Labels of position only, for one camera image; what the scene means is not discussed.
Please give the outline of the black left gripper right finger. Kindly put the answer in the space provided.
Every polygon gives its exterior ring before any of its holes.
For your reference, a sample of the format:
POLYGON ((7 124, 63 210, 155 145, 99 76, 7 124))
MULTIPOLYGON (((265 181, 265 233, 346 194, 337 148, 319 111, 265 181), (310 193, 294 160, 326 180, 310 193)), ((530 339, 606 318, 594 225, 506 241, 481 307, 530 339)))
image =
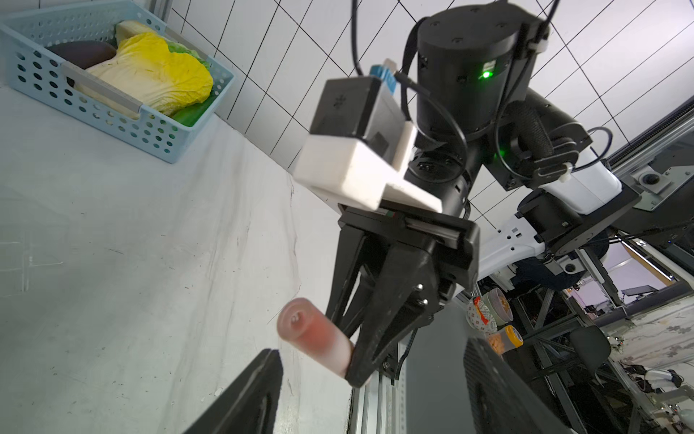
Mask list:
POLYGON ((572 432, 482 338, 467 341, 464 373, 477 433, 572 432))

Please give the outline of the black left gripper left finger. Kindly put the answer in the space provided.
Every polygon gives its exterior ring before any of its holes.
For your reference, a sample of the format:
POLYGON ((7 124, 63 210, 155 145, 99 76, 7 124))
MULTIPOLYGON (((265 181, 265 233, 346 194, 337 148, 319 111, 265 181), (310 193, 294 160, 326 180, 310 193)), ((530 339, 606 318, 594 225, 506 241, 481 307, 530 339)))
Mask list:
POLYGON ((262 350, 186 431, 230 434, 273 432, 283 372, 279 351, 269 348, 262 350))

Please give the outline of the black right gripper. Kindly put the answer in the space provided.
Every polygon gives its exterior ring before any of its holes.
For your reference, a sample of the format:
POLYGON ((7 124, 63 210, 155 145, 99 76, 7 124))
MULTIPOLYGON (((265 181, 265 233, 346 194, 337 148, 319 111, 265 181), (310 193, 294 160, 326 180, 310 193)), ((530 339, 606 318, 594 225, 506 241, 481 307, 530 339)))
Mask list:
POLYGON ((388 352, 479 277, 480 229, 461 218, 390 204, 342 206, 325 316, 345 336, 360 327, 345 380, 362 387, 388 352))

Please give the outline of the pink lip gloss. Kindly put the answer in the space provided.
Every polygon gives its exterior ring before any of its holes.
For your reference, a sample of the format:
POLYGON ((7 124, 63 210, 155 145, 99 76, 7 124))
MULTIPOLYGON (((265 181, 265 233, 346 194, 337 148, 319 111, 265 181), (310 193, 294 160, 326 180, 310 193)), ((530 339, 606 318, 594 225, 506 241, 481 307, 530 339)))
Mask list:
POLYGON ((345 378, 354 344, 310 300, 296 298, 278 315, 279 337, 330 372, 345 378))

